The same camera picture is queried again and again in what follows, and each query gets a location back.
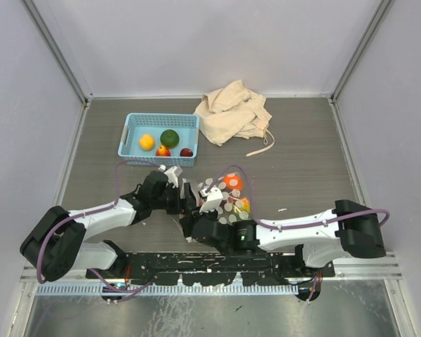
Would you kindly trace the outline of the clear zip top bag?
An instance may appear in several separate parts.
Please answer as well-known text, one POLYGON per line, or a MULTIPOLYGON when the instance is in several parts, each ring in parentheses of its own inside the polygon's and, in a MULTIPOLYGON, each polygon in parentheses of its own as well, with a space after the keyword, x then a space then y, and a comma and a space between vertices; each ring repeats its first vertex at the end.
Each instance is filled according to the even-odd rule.
MULTIPOLYGON (((240 171, 227 172, 223 176, 219 176, 216 179, 207 178, 207 179, 205 179, 205 180, 203 180, 203 181, 201 181, 200 183, 197 183, 197 184, 198 184, 198 191, 199 192, 204 188, 209 190, 212 187, 217 187, 218 189, 220 189, 222 191, 223 200, 220 203, 219 207, 216 208, 215 211, 218 212, 218 220, 222 224, 225 225, 225 235, 224 235, 224 238, 223 238, 222 242, 219 243, 218 245, 223 246, 223 247, 235 245, 238 226, 240 225, 241 222, 247 221, 247 220, 241 220, 235 215, 233 205, 232 205, 232 200, 233 199, 241 199, 241 198, 247 198, 249 200, 249 198, 244 194, 244 192, 246 192, 248 189, 245 187, 245 179, 241 176, 241 172, 240 171), (235 173, 243 179, 244 186, 243 186, 242 191, 238 191, 238 190, 229 191, 229 190, 223 189, 222 179, 223 179, 224 176, 226 176, 230 173, 235 173)), ((199 193, 199 196, 200 196, 200 206, 197 207, 194 210, 194 211, 198 211, 198 212, 199 212, 200 207, 203 203, 203 199, 201 198, 200 193, 199 193)), ((197 241, 195 241, 191 238, 185 238, 185 239, 188 242, 197 242, 197 241)))

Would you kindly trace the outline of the fake dark purple plum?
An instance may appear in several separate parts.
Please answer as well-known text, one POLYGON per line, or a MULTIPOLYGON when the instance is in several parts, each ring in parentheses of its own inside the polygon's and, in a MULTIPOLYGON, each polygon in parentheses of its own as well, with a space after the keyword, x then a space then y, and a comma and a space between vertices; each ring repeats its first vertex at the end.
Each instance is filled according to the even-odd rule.
POLYGON ((191 151, 189 148, 183 148, 180 150, 181 157, 192 157, 193 155, 193 151, 191 151))

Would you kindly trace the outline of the fake red pear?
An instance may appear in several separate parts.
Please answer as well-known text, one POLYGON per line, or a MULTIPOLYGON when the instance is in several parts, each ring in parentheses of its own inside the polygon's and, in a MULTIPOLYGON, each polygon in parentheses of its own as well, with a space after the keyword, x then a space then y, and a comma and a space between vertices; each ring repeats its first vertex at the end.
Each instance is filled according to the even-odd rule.
POLYGON ((170 157, 171 151, 165 145, 160 145, 156 150, 156 156, 157 157, 170 157))

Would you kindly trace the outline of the fake yellow lemon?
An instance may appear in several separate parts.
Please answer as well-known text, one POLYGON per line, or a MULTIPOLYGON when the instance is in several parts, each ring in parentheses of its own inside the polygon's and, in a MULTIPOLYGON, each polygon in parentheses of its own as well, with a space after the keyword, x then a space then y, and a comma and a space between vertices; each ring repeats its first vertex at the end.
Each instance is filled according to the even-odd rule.
POLYGON ((180 142, 180 137, 173 129, 167 129, 162 132, 160 141, 163 146, 167 147, 168 149, 173 149, 180 142))

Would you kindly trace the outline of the fake yellow peach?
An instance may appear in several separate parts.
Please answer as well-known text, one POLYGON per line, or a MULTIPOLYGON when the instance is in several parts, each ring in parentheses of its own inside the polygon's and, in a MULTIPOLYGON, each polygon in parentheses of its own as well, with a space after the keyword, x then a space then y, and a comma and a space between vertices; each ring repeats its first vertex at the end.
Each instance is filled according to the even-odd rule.
POLYGON ((139 139, 139 146, 142 150, 144 151, 150 151, 152 150, 155 145, 155 139, 153 136, 151 136, 150 134, 144 134, 140 139, 139 139))

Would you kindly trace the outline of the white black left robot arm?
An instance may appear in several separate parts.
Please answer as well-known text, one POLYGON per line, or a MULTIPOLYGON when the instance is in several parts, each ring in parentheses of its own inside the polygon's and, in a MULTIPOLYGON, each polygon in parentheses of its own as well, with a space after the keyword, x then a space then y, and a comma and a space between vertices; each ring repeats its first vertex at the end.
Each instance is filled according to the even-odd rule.
POLYGON ((153 211, 186 214, 199 205, 195 184, 180 182, 172 171, 152 171, 135 190, 108 204, 80 211, 49 208, 21 243, 20 254, 36 268, 43 282, 89 268, 118 278, 126 271, 125 253, 110 241, 89 244, 88 239, 140 223, 153 211))

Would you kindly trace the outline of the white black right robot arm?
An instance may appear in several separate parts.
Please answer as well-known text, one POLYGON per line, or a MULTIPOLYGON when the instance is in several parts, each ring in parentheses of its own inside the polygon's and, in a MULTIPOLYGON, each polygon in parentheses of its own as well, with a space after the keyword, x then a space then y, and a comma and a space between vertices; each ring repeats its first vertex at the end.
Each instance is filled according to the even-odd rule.
POLYGON ((285 220, 238 220, 223 224, 215 211, 192 211, 180 219, 184 236, 223 254, 266 253, 294 247, 295 271, 303 277, 337 258, 386 255, 381 227, 388 211, 370 209, 348 199, 332 209, 285 220))

